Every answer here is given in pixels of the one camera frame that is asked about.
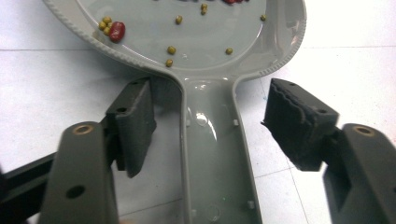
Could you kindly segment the small red and green beans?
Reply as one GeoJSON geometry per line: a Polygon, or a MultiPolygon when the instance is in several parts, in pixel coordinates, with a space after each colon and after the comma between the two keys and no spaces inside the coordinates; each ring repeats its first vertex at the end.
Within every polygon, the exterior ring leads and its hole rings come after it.
{"type": "Polygon", "coordinates": [[[116,46],[176,68],[207,68],[248,51],[265,0],[112,0],[95,3],[99,29],[116,46]]]}

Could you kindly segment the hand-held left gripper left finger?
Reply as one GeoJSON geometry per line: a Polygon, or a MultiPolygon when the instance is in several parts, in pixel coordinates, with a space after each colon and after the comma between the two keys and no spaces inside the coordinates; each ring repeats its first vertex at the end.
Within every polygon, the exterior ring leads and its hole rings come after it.
{"type": "Polygon", "coordinates": [[[120,224],[111,165],[142,169],[156,129],[150,80],[126,85],[100,122],[64,130],[38,224],[120,224]]]}

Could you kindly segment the grey dustpan with orange edge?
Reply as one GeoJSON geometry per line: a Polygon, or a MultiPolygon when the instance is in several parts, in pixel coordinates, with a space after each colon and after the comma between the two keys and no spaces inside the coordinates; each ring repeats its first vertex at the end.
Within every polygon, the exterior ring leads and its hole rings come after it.
{"type": "Polygon", "coordinates": [[[112,0],[43,0],[70,31],[105,55],[181,90],[181,170],[185,224],[262,224],[236,85],[284,66],[301,46],[304,0],[265,0],[262,30],[253,45],[227,63],[176,68],[151,61],[112,43],[90,6],[112,0]]]}

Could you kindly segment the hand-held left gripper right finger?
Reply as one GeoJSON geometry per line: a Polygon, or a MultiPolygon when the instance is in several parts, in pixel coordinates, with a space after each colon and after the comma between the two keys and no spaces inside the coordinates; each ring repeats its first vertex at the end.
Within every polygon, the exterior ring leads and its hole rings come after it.
{"type": "Polygon", "coordinates": [[[333,224],[396,224],[396,147],[339,114],[295,83],[271,80],[262,124],[303,172],[323,176],[333,224]]]}

